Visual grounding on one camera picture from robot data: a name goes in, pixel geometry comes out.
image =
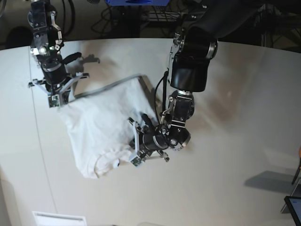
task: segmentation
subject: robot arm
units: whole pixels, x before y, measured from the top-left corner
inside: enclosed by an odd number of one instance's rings
[[[57,11],[50,0],[38,0],[31,3],[28,21],[33,27],[31,54],[42,69],[44,78],[34,79],[29,86],[37,86],[48,96],[49,107],[59,107],[69,102],[72,88],[79,79],[88,77],[82,72],[67,73],[66,65],[81,57],[74,53],[65,59],[60,54],[64,46],[61,28],[55,23]]]
[[[140,130],[142,142],[137,157],[132,160],[134,165],[141,164],[154,151],[161,152],[160,156],[168,161],[164,149],[180,151],[187,145],[190,133],[185,123],[194,113],[192,93],[206,88],[207,70],[218,48],[217,39],[237,29],[264,4],[261,0],[209,0],[208,3],[199,20],[175,33],[166,73],[170,86],[177,91],[169,96],[169,108],[162,112],[159,125],[152,129],[155,132],[150,133],[147,128]]]

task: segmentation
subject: white cloth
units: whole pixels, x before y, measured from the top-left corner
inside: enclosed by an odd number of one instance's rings
[[[77,168],[86,178],[129,161],[134,138],[131,117],[142,123],[141,114],[155,113],[139,83],[133,78],[98,94],[79,98],[59,109],[71,141]]]

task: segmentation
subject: screw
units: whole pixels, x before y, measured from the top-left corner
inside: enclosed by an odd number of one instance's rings
[[[39,53],[40,53],[41,55],[46,54],[46,48],[45,48],[44,46],[41,46],[40,49],[39,49]]]
[[[175,146],[177,144],[177,141],[175,139],[171,139],[170,140],[170,144],[173,145],[173,146]]]
[[[167,129],[166,128],[162,128],[162,134],[166,134]]]

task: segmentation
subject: table surface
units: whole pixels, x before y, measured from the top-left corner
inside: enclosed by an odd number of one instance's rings
[[[100,58],[84,65],[91,78],[78,92],[137,74],[155,86],[171,43],[75,41],[62,55]],[[280,209],[299,162],[300,54],[220,43],[205,92],[194,94],[188,147],[169,151],[169,163],[124,165],[98,180],[82,177],[56,109],[27,88],[42,76],[29,47],[0,51],[0,62],[0,178],[12,226],[34,225],[32,211],[85,216],[89,226],[293,225]]]

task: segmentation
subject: blue object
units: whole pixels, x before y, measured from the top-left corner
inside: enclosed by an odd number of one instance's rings
[[[166,6],[169,0],[105,0],[111,6]]]

